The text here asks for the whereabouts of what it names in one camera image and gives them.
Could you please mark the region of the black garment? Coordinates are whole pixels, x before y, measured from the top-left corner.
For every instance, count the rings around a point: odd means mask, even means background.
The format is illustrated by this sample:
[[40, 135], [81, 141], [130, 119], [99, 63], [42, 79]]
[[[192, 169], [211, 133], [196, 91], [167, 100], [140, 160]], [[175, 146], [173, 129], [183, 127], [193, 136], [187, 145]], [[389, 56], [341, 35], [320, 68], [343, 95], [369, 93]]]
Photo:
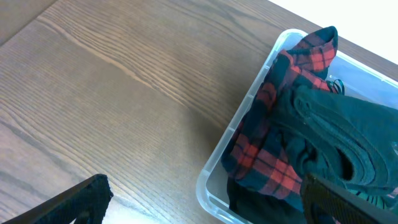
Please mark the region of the black garment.
[[229, 209], [251, 223], [307, 223], [304, 214], [284, 200], [250, 191], [230, 178], [227, 182], [227, 194]]

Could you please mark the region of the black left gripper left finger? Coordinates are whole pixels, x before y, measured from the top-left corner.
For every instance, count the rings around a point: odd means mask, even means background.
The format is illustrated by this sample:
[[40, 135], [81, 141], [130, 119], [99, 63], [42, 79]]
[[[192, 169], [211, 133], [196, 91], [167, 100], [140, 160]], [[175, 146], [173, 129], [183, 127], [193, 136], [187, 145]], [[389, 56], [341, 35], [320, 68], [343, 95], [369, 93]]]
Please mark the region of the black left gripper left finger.
[[104, 174], [95, 174], [4, 224], [102, 224], [113, 197]]

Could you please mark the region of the dark navy garment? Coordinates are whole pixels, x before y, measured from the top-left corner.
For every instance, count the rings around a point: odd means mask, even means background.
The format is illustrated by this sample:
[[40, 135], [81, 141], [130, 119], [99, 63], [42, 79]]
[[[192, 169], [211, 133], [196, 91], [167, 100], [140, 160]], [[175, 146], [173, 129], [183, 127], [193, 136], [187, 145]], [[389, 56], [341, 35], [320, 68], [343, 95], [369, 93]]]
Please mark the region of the dark navy garment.
[[299, 176], [397, 196], [396, 109], [300, 86], [278, 97], [269, 119]]

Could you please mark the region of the dark green garment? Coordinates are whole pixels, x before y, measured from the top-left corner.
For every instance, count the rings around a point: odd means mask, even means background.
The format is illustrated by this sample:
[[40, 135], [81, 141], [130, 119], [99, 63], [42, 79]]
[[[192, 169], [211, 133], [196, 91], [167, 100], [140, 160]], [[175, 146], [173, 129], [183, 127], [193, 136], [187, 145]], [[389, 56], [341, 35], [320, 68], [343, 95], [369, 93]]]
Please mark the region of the dark green garment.
[[349, 192], [373, 204], [377, 208], [388, 210], [397, 215], [397, 189], [387, 195], [369, 195], [357, 190], [349, 190]]

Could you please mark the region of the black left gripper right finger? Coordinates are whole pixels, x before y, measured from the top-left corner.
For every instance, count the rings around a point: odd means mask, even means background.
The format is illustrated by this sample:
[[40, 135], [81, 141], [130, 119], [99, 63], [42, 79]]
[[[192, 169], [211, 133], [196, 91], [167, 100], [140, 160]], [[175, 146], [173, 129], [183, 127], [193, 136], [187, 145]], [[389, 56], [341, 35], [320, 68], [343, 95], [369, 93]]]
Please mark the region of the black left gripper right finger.
[[300, 189], [304, 215], [309, 224], [395, 224], [397, 215], [382, 210], [344, 188], [307, 174]]

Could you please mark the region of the clear plastic storage bin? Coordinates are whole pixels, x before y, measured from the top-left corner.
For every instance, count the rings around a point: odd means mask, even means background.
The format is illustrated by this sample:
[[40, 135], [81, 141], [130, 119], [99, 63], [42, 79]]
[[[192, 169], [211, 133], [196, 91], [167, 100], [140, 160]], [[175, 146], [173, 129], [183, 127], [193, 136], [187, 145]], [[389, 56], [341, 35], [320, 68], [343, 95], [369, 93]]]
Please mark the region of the clear plastic storage bin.
[[[306, 32], [299, 29], [287, 29], [278, 36], [257, 77], [200, 172], [196, 186], [197, 199], [203, 209], [224, 223], [250, 224], [250, 221], [229, 209], [229, 197], [227, 194], [228, 175], [221, 164], [221, 156], [239, 122], [249, 111], [254, 96], [277, 54], [281, 50], [293, 48], [306, 35]], [[343, 52], [337, 51], [337, 55], [328, 69], [327, 79], [331, 81], [340, 79], [344, 84], [345, 94], [348, 96], [397, 108], [397, 81], [349, 57]]]

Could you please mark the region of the red navy plaid shirt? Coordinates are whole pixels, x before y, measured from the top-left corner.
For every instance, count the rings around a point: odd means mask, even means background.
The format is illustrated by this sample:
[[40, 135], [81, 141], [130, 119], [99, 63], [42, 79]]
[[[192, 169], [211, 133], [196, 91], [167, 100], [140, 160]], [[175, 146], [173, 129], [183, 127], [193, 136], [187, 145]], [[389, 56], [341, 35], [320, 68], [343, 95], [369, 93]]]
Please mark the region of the red navy plaid shirt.
[[221, 156], [221, 163], [233, 181], [303, 210], [302, 180], [288, 162], [282, 133], [270, 124], [269, 113], [278, 94], [295, 85], [340, 92], [326, 80], [337, 50], [338, 31], [330, 26], [312, 32], [292, 49], [282, 50], [276, 56]]

